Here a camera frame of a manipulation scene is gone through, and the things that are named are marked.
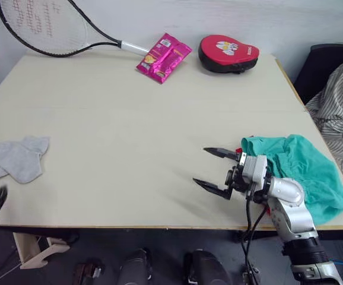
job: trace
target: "robotic arm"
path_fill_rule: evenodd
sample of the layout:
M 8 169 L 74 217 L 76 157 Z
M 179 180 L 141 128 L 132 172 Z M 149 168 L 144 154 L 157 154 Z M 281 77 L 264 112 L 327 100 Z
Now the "robotic arm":
M 283 255 L 291 260 L 294 278 L 303 284 L 339 284 L 342 279 L 320 244 L 312 216 L 304 203 L 302 186 L 290 178 L 276 178 L 267 172 L 266 156 L 248 156 L 223 148 L 205 148 L 218 157 L 237 161 L 228 171 L 221 190 L 217 185 L 194 179 L 207 191 L 230 199 L 232 190 L 246 194 L 258 204 L 267 204 L 278 235 L 284 242 Z

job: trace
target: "racket strings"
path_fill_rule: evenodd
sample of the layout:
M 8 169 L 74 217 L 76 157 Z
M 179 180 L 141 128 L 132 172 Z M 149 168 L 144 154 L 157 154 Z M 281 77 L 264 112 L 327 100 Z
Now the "racket strings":
M 47 53 L 69 54 L 108 42 L 67 0 L 0 0 L 0 7 L 22 41 Z

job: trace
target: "racket frame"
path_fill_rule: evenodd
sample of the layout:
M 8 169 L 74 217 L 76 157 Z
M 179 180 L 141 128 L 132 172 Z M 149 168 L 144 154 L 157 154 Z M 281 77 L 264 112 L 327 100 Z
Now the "racket frame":
M 103 37 L 113 41 L 113 42 L 99 42 L 99 43 L 93 43 L 89 46 L 86 46 L 82 49 L 76 50 L 74 52 L 70 52 L 70 53 L 51 53 L 51 52 L 45 52 L 43 50 L 40 50 L 34 46 L 32 46 L 31 44 L 27 43 L 25 40 L 23 40 L 13 29 L 12 27 L 8 24 L 7 19 L 4 16 L 4 13 L 2 11 L 1 8 L 1 3 L 0 3 L 0 19 L 3 22 L 4 26 L 8 29 L 8 31 L 20 42 L 22 43 L 24 46 L 27 46 L 30 49 L 35 50 L 36 52 L 42 53 L 43 55 L 48 55 L 48 56 L 53 56 L 56 58 L 67 58 L 69 56 L 73 56 L 76 55 L 78 53 L 84 52 L 85 50 L 91 49 L 95 46 L 102 46 L 102 45 L 108 45 L 108 46 L 117 46 L 118 48 L 145 56 L 148 53 L 148 50 L 144 49 L 143 47 L 137 46 L 137 45 L 133 45 L 131 43 L 127 43 L 127 42 L 123 42 L 121 40 L 115 39 L 114 37 L 109 36 L 108 34 L 106 34 L 105 32 L 103 32 L 102 30 L 100 30 L 87 16 L 86 14 L 75 4 L 74 1 L 72 0 L 67 0 L 76 10 L 77 12 L 83 17 L 83 19 L 85 19 L 85 21 L 92 26 L 93 29 L 95 29 L 95 31 L 97 31 L 99 34 L 101 34 Z

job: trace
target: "black cable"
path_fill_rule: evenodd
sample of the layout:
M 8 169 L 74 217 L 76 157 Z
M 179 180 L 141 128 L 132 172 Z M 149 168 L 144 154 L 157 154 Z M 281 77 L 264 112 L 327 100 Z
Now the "black cable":
M 2 262 L 2 264 L 0 265 L 0 271 L 9 263 L 10 259 L 15 255 L 15 253 L 17 252 L 17 249 L 13 250 Z
M 262 217 L 265 215 L 266 211 L 268 209 L 268 206 L 265 205 L 264 206 L 264 209 L 262 210 L 262 212 L 260 213 L 259 217 L 257 218 L 257 220 L 255 221 L 253 227 L 252 227 L 252 230 L 250 231 L 250 236 L 248 238 L 248 244 L 247 244 L 247 251 L 246 251 L 246 255 L 245 255 L 245 258 L 248 260 L 248 253 L 249 253 L 249 247 L 250 247 L 250 242 L 252 241 L 253 239 L 253 235 L 255 234 L 255 230 L 256 230 L 256 227 L 257 225 L 260 223 Z
M 258 283 L 258 281 L 256 279 L 256 276 L 255 276 L 255 273 L 253 272 L 253 268 L 250 265 L 250 262 L 248 260 L 247 250 L 246 250 L 245 245 L 244 245 L 245 239 L 249 236 L 250 229 L 252 227 L 252 220 L 250 218 L 250 207 L 249 207 L 249 205 L 250 205 L 251 200 L 253 200 L 254 189 L 248 190 L 248 193 L 249 193 L 249 195 L 247 195 L 247 197 L 246 197 L 246 199 L 247 199 L 247 201 L 246 201 L 246 214 L 247 214 L 248 226 L 247 226 L 247 230 L 242 235 L 241 244 L 242 244 L 242 248 L 243 248 L 243 252 L 244 252 L 245 266 L 247 268 L 247 273 L 248 273 L 249 276 L 253 277 L 253 279 L 255 280 L 256 285 L 259 285 L 259 283 Z

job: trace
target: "floor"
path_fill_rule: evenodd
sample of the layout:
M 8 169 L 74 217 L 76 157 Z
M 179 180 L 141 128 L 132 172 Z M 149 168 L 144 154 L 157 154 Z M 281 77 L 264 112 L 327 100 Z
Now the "floor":
M 219 230 L 105 230 L 86 229 L 71 249 L 51 257 L 49 264 L 41 269 L 15 269 L 0 279 L 0 285 L 71 284 L 74 265 L 89 258 L 98 258 L 105 265 L 102 276 L 94 285 L 115 284 L 120 263 L 133 250 L 148 247 L 153 255 L 153 284 L 181 284 L 182 260 L 185 252 L 206 249 L 223 263 L 233 284 L 242 284 L 239 270 L 243 264 L 240 244 L 234 242 L 234 233 Z M 329 257 L 343 259 L 343 241 L 323 241 Z M 10 232 L 0 230 L 0 266 L 15 249 Z M 251 260 L 261 271 L 262 284 L 298 284 L 290 271 L 290 262 L 281 255 L 281 242 L 277 237 L 254 240 Z M 18 264 L 15 253 L 0 271 L 0 276 Z M 343 274 L 343 265 L 338 270 Z

